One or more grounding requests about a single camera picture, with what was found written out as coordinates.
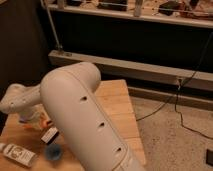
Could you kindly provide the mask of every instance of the floor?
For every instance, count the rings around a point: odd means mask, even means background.
[[[153,112],[160,101],[131,97],[136,118]],[[213,137],[213,111],[178,106],[184,124]],[[155,115],[138,121],[147,159],[147,171],[212,171],[205,164],[206,149],[213,150],[213,140],[184,129],[174,104],[167,104]]]

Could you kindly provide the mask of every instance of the wooden board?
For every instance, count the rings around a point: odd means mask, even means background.
[[[118,132],[120,132],[121,136],[144,165],[146,162],[145,155],[126,82],[124,80],[102,81],[95,95],[118,129]],[[47,161],[43,155],[45,145],[40,140],[43,134],[44,132],[42,131],[25,130],[18,123],[18,115],[13,114],[8,117],[2,136],[0,137],[0,142],[14,143],[38,154],[37,161],[30,169],[32,171],[84,171],[61,136],[56,139],[56,143],[60,144],[63,149],[62,159],[57,162]],[[24,171],[29,169],[12,163],[0,155],[0,170]]]

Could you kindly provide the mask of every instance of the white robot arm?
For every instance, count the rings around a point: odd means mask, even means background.
[[[61,67],[36,87],[9,87],[0,110],[13,113],[41,102],[86,171],[144,171],[93,95],[100,80],[91,63]]]

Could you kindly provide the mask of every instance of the black cable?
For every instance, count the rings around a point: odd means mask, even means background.
[[[208,136],[208,135],[206,135],[206,134],[203,134],[203,133],[200,132],[200,131],[194,130],[194,129],[189,128],[189,127],[187,127],[187,126],[184,125],[184,122],[183,122],[183,114],[182,114],[182,112],[180,112],[180,111],[177,110],[177,103],[178,103],[178,99],[179,99],[178,96],[179,96],[179,94],[176,94],[175,112],[178,113],[178,114],[180,114],[181,126],[182,126],[183,128],[185,128],[185,129],[189,130],[189,131],[192,131],[192,132],[194,132],[194,133],[196,133],[196,134],[202,136],[202,137],[205,137],[205,138],[207,138],[207,139],[213,140],[213,137],[210,137],[210,136]]]
[[[209,43],[210,43],[212,37],[213,37],[213,32],[211,32],[211,34],[210,34],[209,37],[208,37],[208,40],[206,41],[206,44],[205,44],[205,46],[204,46],[204,48],[203,48],[203,51],[202,51],[202,54],[201,54],[201,58],[200,58],[200,60],[199,60],[199,62],[198,62],[198,65],[197,65],[195,71],[193,72],[193,74],[191,75],[191,77],[189,77],[188,79],[186,79],[186,81],[183,81],[183,83],[180,83],[179,88],[178,88],[178,91],[177,91],[177,93],[176,93],[176,100],[175,100],[175,112],[178,113],[178,114],[180,114],[181,126],[182,126],[183,128],[185,128],[185,129],[189,130],[189,131],[192,131],[192,132],[194,132],[194,133],[196,133],[196,134],[198,134],[198,135],[200,135],[200,136],[202,136],[202,137],[205,137],[205,138],[207,138],[207,139],[210,139],[210,140],[213,140],[213,137],[210,137],[210,136],[208,136],[208,135],[206,135],[206,134],[203,134],[203,133],[200,132],[200,131],[194,130],[194,129],[189,128],[189,127],[187,127],[187,126],[184,125],[183,114],[182,114],[182,112],[180,112],[180,111],[177,110],[177,105],[178,105],[179,93],[180,93],[181,88],[182,88],[184,85],[186,85],[189,81],[191,81],[192,78],[195,76],[195,74],[198,72],[198,69],[199,69],[200,65],[202,64],[203,59],[204,59],[204,57],[205,57],[205,55],[206,55],[207,48],[208,48],[208,46],[209,46]]]
[[[141,118],[139,118],[139,119],[136,119],[136,121],[143,120],[143,119],[145,119],[145,118],[148,118],[148,117],[150,117],[150,116],[156,114],[156,113],[159,112],[161,109],[163,109],[163,108],[166,106],[166,104],[169,103],[170,100],[171,100],[174,96],[175,96],[175,94],[170,95],[170,96],[167,98],[167,100],[166,100],[161,106],[159,106],[159,107],[157,108],[157,110],[155,110],[154,112],[152,112],[152,113],[150,113],[150,114],[148,114],[148,115],[146,115],[146,116],[144,116],[144,117],[141,117]]]
[[[197,64],[197,66],[196,66],[196,68],[195,68],[193,74],[192,74],[189,78],[187,78],[187,79],[183,80],[182,82],[180,82],[180,84],[179,84],[179,86],[178,86],[178,89],[177,89],[176,93],[174,93],[174,94],[172,94],[171,96],[169,96],[169,98],[168,98],[157,110],[155,110],[154,112],[152,112],[152,113],[150,113],[150,114],[148,114],[148,115],[146,115],[146,116],[144,116],[144,117],[141,117],[141,118],[139,118],[139,119],[136,119],[136,121],[143,120],[143,119],[145,119],[145,118],[148,118],[148,117],[150,117],[150,116],[156,114],[156,113],[159,112],[162,108],[164,108],[164,107],[166,106],[166,104],[169,103],[169,101],[176,95],[176,100],[175,100],[175,112],[180,114],[180,117],[181,117],[181,126],[182,126],[183,128],[185,128],[185,129],[189,130],[189,131],[192,131],[192,132],[194,132],[194,133],[199,134],[200,136],[203,136],[203,137],[205,137],[205,138],[207,138],[207,139],[213,140],[213,137],[207,136],[207,135],[205,135],[205,134],[203,134],[203,133],[201,133],[201,132],[199,132],[199,131],[197,131],[197,130],[194,130],[194,129],[192,129],[192,128],[189,128],[189,127],[185,126],[185,125],[184,125],[184,121],[183,121],[183,114],[182,114],[180,111],[177,110],[177,105],[178,105],[180,90],[181,90],[181,88],[182,88],[183,86],[185,86],[187,83],[189,83],[189,82],[192,80],[192,78],[195,76],[195,74],[198,72],[198,69],[200,68],[200,66],[201,66],[201,64],[202,64],[203,59],[204,59],[205,56],[206,56],[207,48],[208,48],[208,46],[209,46],[209,43],[210,43],[212,37],[213,37],[213,32],[211,32],[210,35],[208,36],[208,39],[207,39],[207,41],[206,41],[206,43],[205,43],[205,46],[204,46],[204,48],[203,48],[203,50],[202,50],[202,53],[201,53],[201,57],[200,57],[200,59],[199,59],[199,61],[198,61],[198,64]]]

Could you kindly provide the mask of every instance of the bottle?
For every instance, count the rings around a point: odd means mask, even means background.
[[[31,167],[37,157],[34,152],[15,144],[0,143],[0,152],[2,152],[4,156],[27,167]]]
[[[23,127],[26,129],[33,128],[35,130],[42,131],[52,124],[41,104],[27,107],[24,110],[19,111],[18,114],[20,116],[19,122],[22,123]]]

